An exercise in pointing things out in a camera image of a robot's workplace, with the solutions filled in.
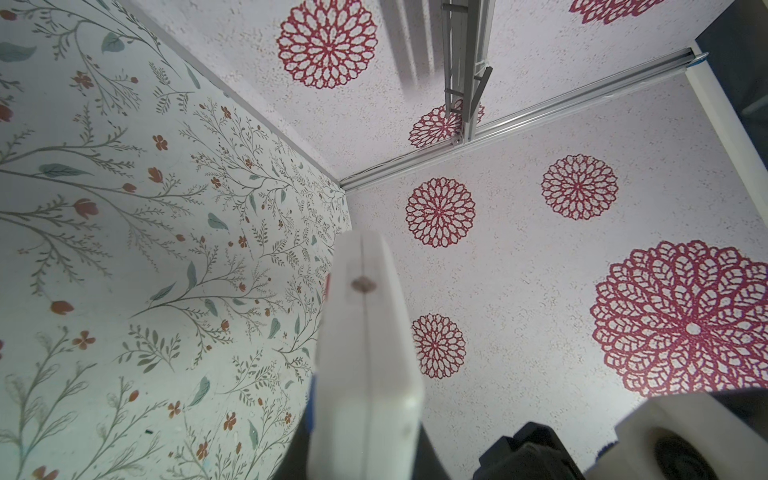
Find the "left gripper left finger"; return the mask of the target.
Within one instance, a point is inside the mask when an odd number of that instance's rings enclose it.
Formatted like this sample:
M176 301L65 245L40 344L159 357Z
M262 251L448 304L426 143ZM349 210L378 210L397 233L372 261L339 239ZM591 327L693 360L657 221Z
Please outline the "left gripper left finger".
M362 234L336 238L316 351L309 479L364 476L366 353L364 295L353 288L363 273Z

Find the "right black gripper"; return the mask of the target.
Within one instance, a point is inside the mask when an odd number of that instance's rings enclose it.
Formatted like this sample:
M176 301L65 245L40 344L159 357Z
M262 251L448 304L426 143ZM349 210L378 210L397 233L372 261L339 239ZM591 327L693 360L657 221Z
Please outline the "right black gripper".
M603 448L599 455L615 443ZM584 472L550 427L529 422L514 436L502 437L489 448L481 456L474 476L477 479L587 479Z

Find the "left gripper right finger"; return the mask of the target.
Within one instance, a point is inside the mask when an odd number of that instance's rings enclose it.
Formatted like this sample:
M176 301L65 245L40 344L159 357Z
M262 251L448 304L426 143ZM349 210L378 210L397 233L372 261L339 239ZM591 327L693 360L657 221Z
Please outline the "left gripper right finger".
M392 253L384 237L362 234L371 414L367 426L368 479L412 477L425 388L411 321Z

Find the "dark grey wall shelf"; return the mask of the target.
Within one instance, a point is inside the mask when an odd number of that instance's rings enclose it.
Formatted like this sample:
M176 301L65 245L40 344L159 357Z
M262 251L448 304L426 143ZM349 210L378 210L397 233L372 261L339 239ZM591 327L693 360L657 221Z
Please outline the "dark grey wall shelf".
M488 49L494 0L441 3L444 111L456 125L456 142L473 140L482 95L493 72Z

